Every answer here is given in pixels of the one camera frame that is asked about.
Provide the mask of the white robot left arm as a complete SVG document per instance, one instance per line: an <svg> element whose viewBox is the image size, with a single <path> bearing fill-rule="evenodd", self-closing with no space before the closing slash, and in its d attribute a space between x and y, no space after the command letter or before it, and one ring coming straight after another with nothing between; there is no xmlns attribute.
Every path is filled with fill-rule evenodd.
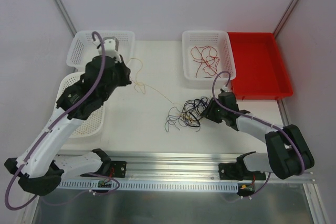
<svg viewBox="0 0 336 224"><path fill-rule="evenodd" d="M117 87L131 84L131 70L125 65L123 57L106 56L102 77L94 91L81 105L69 111L93 87L100 71L101 60L101 56L94 57L86 64L79 81L64 90L48 124L28 150L20 157L6 160L6 169L19 177L18 184L23 191L45 196L69 178L92 173L98 176L109 175L112 161L100 148L74 158L55 158L71 134L94 111L103 107Z"/></svg>

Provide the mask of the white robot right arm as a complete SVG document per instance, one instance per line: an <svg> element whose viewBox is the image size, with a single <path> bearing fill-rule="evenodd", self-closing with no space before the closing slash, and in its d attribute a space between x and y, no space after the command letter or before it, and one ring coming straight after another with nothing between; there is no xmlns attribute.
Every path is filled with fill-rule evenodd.
<svg viewBox="0 0 336 224"><path fill-rule="evenodd" d="M275 174L280 179L299 176L315 165L313 155L300 129L293 124L277 126L240 110L235 95L222 91L211 98L202 117L224 122L237 132L246 133L265 143L267 151L245 153L235 163L225 166L224 174L230 179L248 179L256 172Z"/></svg>

